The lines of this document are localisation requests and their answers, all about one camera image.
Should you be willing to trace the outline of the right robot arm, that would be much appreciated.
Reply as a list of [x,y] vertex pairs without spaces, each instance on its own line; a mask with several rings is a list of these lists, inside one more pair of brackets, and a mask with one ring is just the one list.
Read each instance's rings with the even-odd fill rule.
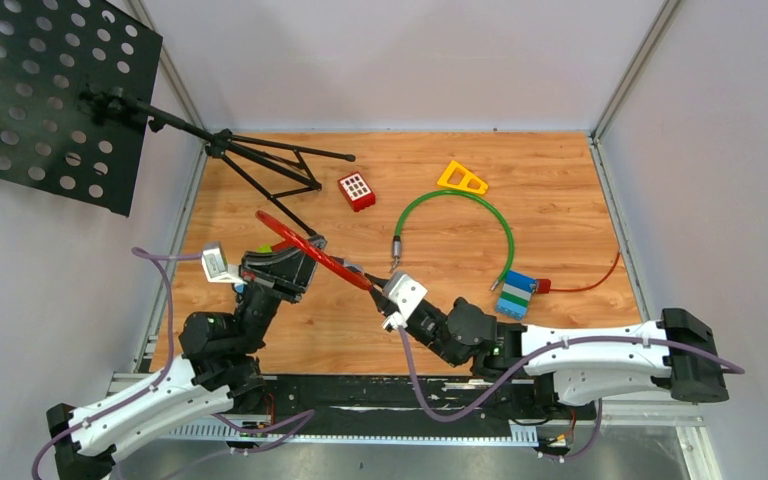
[[544,417],[644,391],[664,390],[686,403],[724,402],[726,375],[744,372],[719,356],[712,328],[683,308],[628,326],[560,329],[501,322],[463,297],[443,312],[404,272],[366,278],[385,330],[399,331],[450,366],[469,365],[475,377],[532,379],[531,403]]

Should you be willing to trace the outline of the red cable lock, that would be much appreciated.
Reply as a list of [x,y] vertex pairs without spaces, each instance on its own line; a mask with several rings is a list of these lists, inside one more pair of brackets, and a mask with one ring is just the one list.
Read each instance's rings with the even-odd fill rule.
[[369,291],[373,288],[372,282],[364,275],[349,270],[330,255],[322,251],[320,248],[315,247],[309,240],[278,221],[272,215],[266,213],[265,211],[257,210],[255,213],[255,218],[274,233],[279,235],[290,245],[298,248],[305,255],[312,258],[321,266],[330,270],[332,273],[339,276],[349,284],[364,291]]

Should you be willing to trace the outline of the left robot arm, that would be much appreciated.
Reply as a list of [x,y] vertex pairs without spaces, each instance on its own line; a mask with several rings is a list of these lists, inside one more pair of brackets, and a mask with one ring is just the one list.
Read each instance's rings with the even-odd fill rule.
[[126,389],[83,407],[51,407],[47,422],[62,479],[104,479],[153,439],[203,416],[258,411],[266,382],[256,354],[280,305],[298,303],[316,269],[295,246],[247,252],[239,265],[219,243],[177,261],[200,261],[208,281],[233,285],[233,312],[191,313],[179,336],[180,355]]

